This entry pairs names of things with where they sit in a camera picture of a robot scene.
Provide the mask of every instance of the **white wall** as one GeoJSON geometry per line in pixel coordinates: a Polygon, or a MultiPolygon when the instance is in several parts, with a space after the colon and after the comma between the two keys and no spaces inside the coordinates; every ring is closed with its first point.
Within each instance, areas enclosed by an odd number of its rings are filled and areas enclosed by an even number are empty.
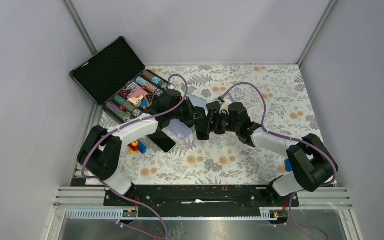
{"type": "Polygon", "coordinates": [[[72,0],[96,48],[119,36],[146,65],[294,64],[329,0],[72,0]]]}
{"type": "Polygon", "coordinates": [[[67,184],[92,101],[91,54],[60,0],[0,1],[0,240],[37,240],[67,184]]]}
{"type": "Polygon", "coordinates": [[[384,1],[338,1],[301,71],[364,239],[384,239],[384,1]]]}

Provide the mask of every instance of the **case lid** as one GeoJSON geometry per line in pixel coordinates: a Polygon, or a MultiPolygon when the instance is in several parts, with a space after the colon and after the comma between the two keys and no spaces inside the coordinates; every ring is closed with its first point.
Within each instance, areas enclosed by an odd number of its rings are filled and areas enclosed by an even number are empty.
{"type": "Polygon", "coordinates": [[[145,65],[121,36],[71,71],[70,76],[102,105],[143,70],[145,65]]]}

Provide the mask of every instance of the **robotic arm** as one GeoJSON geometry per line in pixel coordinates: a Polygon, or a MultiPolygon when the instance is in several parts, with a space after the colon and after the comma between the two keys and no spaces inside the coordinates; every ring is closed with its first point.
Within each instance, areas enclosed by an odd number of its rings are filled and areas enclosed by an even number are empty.
{"type": "MultiPolygon", "coordinates": [[[[143,119],[162,113],[179,103],[180,99],[182,99],[182,94],[179,91],[168,89],[161,96],[157,105],[139,118],[143,119]]],[[[232,103],[228,100],[223,101],[223,99],[221,101],[223,102],[222,106],[218,102],[207,104],[207,114],[204,108],[194,107],[191,101],[186,98],[176,110],[157,118],[141,120],[135,124],[127,122],[108,130],[101,126],[95,126],[87,136],[77,156],[77,161],[83,164],[92,147],[104,135],[126,125],[125,128],[113,133],[111,137],[101,143],[101,147],[104,149],[94,151],[86,166],[98,179],[124,195],[131,188],[132,183],[118,171],[121,148],[139,138],[160,131],[167,127],[171,120],[179,119],[188,127],[195,125],[198,140],[208,140],[210,133],[220,135],[225,132],[234,132],[243,144],[253,148],[268,149],[288,157],[293,172],[274,179],[267,187],[274,199],[282,198],[301,189],[313,192],[333,177],[334,170],[331,164],[318,152],[301,142],[292,140],[292,138],[286,140],[266,133],[261,128],[261,124],[251,122],[251,118],[242,103],[232,103]]],[[[316,135],[309,134],[302,140],[323,151],[333,161],[326,147],[316,135]]],[[[338,166],[334,161],[333,163],[337,171],[338,166]]]]}

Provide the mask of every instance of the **floral tablecloth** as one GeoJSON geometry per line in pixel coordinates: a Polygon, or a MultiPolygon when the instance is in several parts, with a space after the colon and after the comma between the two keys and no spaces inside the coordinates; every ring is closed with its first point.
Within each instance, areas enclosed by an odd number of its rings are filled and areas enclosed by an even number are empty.
{"type": "MultiPolygon", "coordinates": [[[[267,101],[265,125],[269,130],[300,137],[309,133],[321,136],[297,65],[151,66],[148,69],[165,79],[172,74],[182,75],[188,81],[189,93],[208,103],[216,101],[236,83],[252,83],[267,101]]],[[[172,83],[182,81],[173,78],[172,83]]],[[[261,121],[263,103],[253,88],[242,85],[230,94],[243,103],[252,121],[261,121]]],[[[117,123],[103,113],[100,125],[109,128],[117,123]]],[[[179,141],[164,129],[176,142],[169,153],[161,151],[148,138],[140,139],[148,147],[146,154],[131,154],[128,149],[122,149],[119,170],[135,185],[267,184],[286,172],[285,157],[244,145],[232,132],[212,133],[208,141],[200,141],[195,127],[192,131],[186,141],[179,141]]],[[[99,183],[91,179],[86,184],[99,183]]]]}

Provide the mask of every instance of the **gray floor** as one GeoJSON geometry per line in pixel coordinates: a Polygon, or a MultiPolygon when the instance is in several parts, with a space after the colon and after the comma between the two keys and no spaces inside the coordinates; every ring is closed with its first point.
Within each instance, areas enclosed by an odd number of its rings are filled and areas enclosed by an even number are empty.
{"type": "MultiPolygon", "coordinates": [[[[346,239],[340,216],[334,210],[294,210],[299,223],[314,224],[327,232],[331,240],[346,239]]],[[[307,240],[295,226],[265,227],[266,221],[167,221],[169,240],[307,240]]],[[[132,226],[163,236],[157,220],[137,220],[132,226]]],[[[318,239],[326,237],[304,228],[318,239]]],[[[151,237],[115,225],[113,220],[66,219],[60,240],[151,240],[151,237]]]]}

